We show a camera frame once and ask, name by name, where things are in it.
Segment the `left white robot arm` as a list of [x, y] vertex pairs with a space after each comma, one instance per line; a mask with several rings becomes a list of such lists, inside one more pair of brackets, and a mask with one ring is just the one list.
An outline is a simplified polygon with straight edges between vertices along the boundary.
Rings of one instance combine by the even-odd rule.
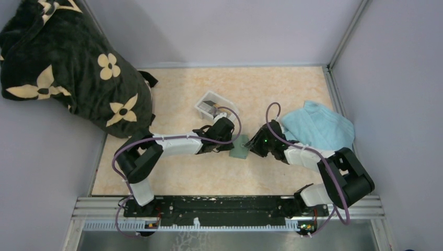
[[213, 125], [194, 129], [186, 134], [153, 134], [148, 129], [136, 133], [114, 154], [112, 168], [121, 175], [143, 216], [157, 209], [148, 176], [161, 158], [174, 155], [198, 155], [234, 148], [234, 123], [221, 117]]

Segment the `translucent white plastic bin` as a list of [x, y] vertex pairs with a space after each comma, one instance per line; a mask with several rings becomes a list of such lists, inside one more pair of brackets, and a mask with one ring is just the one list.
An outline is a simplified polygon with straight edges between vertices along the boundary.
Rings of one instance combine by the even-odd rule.
[[240, 115], [238, 107], [232, 101], [213, 91], [207, 91], [194, 105], [194, 108], [197, 110], [200, 118], [210, 122], [214, 122], [215, 118], [221, 113], [225, 113], [227, 118], [234, 122], [237, 118], [231, 110], [236, 115]]

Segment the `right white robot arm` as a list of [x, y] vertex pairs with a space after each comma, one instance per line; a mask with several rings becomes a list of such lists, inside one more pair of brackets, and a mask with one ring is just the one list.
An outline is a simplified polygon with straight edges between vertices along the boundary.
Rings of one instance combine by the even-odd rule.
[[300, 215], [308, 215], [320, 204], [350, 207], [375, 189], [374, 181], [351, 149], [319, 150], [288, 140], [275, 120], [264, 124], [245, 147], [260, 157], [272, 154], [285, 164], [320, 173], [321, 184], [308, 184], [294, 194], [294, 208]]

